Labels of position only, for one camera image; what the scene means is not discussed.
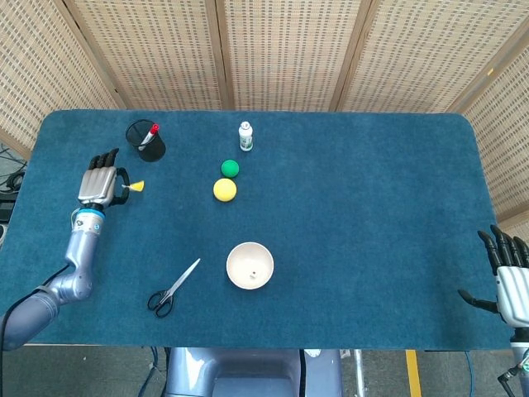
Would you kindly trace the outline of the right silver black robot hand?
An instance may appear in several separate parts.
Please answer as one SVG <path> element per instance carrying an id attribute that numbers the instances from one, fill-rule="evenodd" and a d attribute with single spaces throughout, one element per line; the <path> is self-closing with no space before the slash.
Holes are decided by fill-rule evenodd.
<path id="1" fill-rule="evenodd" d="M 470 306 L 498 314 L 511 328 L 528 328 L 528 245 L 520 237 L 511 237 L 497 225 L 487 232 L 478 231 L 496 283 L 496 301 L 477 299 L 459 289 L 459 296 Z"/>

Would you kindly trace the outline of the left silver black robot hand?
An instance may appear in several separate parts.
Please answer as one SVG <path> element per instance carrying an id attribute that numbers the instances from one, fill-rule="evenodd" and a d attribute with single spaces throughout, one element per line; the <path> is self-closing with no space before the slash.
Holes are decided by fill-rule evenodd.
<path id="1" fill-rule="evenodd" d="M 118 148 L 94 156 L 83 174 L 78 201 L 82 208 L 98 211 L 123 205 L 129 198 L 129 175 L 125 168 L 116 167 Z"/>

